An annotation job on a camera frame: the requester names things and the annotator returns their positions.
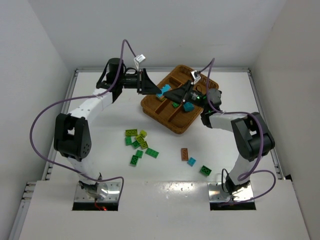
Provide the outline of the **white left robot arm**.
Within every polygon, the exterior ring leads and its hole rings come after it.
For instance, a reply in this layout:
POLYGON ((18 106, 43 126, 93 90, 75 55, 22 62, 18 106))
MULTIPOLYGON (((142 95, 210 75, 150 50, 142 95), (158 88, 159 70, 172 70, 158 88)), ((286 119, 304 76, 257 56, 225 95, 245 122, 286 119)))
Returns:
POLYGON ((123 89, 135 89, 142 95, 160 94, 161 90, 151 81, 146 69, 127 73, 120 58, 108 60, 92 97, 69 113, 60 113, 55 120, 54 149, 67 158, 79 176, 81 189, 102 200, 107 194, 101 173, 88 158, 92 148, 90 124, 109 105, 113 104, 123 89))

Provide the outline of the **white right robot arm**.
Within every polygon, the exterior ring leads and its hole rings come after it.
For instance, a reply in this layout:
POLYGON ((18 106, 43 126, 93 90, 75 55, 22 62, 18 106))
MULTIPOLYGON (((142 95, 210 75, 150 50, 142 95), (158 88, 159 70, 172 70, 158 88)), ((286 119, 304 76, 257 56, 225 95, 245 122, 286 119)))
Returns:
POLYGON ((181 87, 166 91, 164 97, 174 103, 191 103, 202 108, 202 124, 210 129, 221 129, 233 133, 238 150, 238 158, 233 169, 226 174, 222 190, 231 195, 250 183, 261 158, 275 147, 275 140, 258 112, 223 112, 222 92, 208 88, 206 93, 193 89, 187 81, 181 87))

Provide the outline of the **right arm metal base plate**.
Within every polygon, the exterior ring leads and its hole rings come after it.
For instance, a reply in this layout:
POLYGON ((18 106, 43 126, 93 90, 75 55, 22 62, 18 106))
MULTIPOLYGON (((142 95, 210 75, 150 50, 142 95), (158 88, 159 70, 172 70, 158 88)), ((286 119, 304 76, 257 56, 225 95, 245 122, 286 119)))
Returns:
POLYGON ((208 196, 209 202, 214 204, 223 203, 242 203, 242 202, 254 202, 254 194, 251 183, 247 187, 242 187, 239 190, 232 192, 231 194, 223 191, 221 182, 209 182, 208 196))

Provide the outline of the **teal frog picture lego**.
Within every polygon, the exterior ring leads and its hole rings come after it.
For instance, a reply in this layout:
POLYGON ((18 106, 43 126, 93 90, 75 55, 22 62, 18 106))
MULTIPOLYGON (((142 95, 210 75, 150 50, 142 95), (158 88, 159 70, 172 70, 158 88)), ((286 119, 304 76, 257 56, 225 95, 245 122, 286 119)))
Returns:
POLYGON ((186 102, 184 105, 183 105, 183 109, 184 109, 184 111, 185 112, 192 112, 194 109, 195 109, 195 107, 194 107, 194 105, 192 104, 192 103, 190 103, 190 102, 186 102))

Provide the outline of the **small lime lego top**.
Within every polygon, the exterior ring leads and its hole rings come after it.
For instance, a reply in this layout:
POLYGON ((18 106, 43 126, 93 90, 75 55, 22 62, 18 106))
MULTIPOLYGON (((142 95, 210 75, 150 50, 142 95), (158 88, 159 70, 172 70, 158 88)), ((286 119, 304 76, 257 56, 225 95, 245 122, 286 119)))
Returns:
POLYGON ((141 131, 140 131, 140 135, 141 135, 143 138, 145 138, 145 137, 147 136, 147 132, 144 131, 144 130, 141 130, 141 131))

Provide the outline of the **teal 2x4 lego brick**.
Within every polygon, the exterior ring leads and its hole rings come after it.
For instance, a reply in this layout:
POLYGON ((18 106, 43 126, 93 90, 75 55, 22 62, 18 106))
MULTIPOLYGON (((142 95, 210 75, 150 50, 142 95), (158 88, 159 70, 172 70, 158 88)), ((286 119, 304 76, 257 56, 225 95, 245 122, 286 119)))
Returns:
POLYGON ((170 91, 170 90, 171 90, 171 86, 169 84, 166 84, 161 88, 161 93, 156 94, 156 97, 158 99, 162 99, 162 98, 164 98, 164 93, 167 91, 170 91))

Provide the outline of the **green 2x4 plate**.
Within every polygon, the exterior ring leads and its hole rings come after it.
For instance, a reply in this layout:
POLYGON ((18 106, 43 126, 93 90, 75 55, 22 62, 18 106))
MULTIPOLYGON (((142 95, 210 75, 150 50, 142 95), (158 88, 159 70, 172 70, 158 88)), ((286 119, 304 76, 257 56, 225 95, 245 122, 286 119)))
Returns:
POLYGON ((178 108, 178 107, 180 106, 180 104, 173 102, 173 103, 172 103, 172 106, 173 106, 174 108, 178 108))

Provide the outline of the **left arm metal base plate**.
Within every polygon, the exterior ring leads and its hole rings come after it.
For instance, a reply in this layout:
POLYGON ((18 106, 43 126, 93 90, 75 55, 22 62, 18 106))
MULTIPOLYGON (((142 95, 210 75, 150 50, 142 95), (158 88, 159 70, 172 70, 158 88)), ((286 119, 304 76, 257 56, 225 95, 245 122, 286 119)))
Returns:
POLYGON ((75 194, 75 203, 116 203, 120 197, 120 182, 100 182, 96 186, 78 183, 75 194))

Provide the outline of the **small teal square lego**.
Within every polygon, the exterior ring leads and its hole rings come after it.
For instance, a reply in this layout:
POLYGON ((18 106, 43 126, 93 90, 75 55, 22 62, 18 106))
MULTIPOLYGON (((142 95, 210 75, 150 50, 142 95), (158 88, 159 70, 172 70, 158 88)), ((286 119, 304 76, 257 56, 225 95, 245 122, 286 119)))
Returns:
POLYGON ((193 157, 190 157, 189 160, 187 161, 187 164, 191 167, 193 167, 195 163, 196 163, 196 159, 194 159, 193 157))

